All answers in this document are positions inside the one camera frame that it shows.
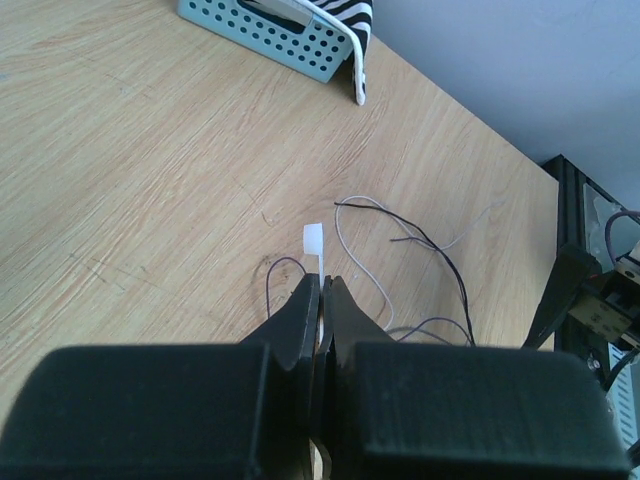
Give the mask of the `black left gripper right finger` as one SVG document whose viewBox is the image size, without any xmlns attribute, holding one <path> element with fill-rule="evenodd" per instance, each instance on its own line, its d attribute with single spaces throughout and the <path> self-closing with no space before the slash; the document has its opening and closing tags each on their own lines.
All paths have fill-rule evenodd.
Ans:
<svg viewBox="0 0 640 480">
<path fill-rule="evenodd" d="M 323 291 L 335 351 L 335 479 L 625 479 L 607 401 L 573 355 L 391 339 L 344 281 Z"/>
</svg>

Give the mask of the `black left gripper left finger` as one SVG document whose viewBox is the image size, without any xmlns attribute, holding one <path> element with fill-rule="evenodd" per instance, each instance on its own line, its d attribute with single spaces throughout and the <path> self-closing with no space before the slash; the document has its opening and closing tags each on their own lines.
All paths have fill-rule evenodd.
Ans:
<svg viewBox="0 0 640 480">
<path fill-rule="evenodd" d="M 47 354 L 1 432 L 5 479 L 309 479 L 320 281 L 237 343 Z"/>
</svg>

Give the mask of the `white zip tie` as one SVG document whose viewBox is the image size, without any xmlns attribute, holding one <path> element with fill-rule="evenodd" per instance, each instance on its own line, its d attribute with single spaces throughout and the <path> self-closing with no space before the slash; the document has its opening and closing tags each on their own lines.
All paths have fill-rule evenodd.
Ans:
<svg viewBox="0 0 640 480">
<path fill-rule="evenodd" d="M 305 255 L 314 256 L 318 263 L 318 277 L 320 286 L 320 300 L 317 321 L 317 346 L 320 347 L 325 336 L 324 326 L 324 286 L 325 286 L 325 258 L 324 258 L 324 226 L 322 223 L 306 224 L 303 229 L 303 250 Z"/>
</svg>

